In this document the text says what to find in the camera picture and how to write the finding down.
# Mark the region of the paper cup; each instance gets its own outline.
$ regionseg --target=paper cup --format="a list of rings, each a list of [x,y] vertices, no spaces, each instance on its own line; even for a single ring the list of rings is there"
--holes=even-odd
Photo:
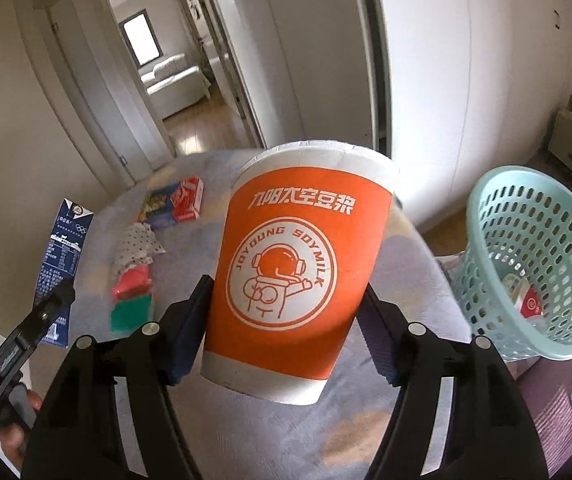
[[[341,142],[295,142],[233,187],[201,375],[254,397],[317,402],[383,237],[397,168]]]

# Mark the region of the silver bolt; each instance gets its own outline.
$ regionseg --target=silver bolt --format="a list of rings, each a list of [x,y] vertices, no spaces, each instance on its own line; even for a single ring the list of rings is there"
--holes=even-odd
[[[424,335],[426,333],[426,327],[421,323],[410,323],[410,325],[408,325],[408,332],[413,335]]]
[[[146,323],[141,327],[141,332],[143,332],[144,335],[155,335],[159,332],[159,323],[155,323],[154,321]]]
[[[92,337],[89,335],[82,335],[79,339],[77,339],[77,348],[80,350],[85,350],[90,345],[92,345]]]
[[[488,350],[493,344],[490,339],[484,336],[479,336],[475,338],[475,344],[484,350]]]

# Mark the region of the white wardrobe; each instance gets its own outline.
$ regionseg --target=white wardrobe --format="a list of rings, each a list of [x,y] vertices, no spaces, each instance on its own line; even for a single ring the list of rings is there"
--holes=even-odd
[[[540,147],[572,93],[572,0],[381,1],[398,195],[429,228]]]

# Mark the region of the person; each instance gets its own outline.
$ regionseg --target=person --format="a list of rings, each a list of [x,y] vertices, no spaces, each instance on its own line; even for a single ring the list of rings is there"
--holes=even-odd
[[[28,391],[28,400],[36,412],[41,409],[43,400],[35,392]],[[25,438],[24,431],[17,424],[11,424],[0,429],[0,443],[3,454],[18,471],[21,471],[23,466],[24,457],[21,447]]]

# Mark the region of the white chinese characters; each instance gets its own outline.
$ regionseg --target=white chinese characters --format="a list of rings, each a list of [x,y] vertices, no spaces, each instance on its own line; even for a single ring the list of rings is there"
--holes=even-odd
[[[355,199],[346,194],[332,193],[309,187],[278,187],[257,193],[248,209],[263,205],[287,203],[323,207],[346,215],[350,215],[355,207]]]

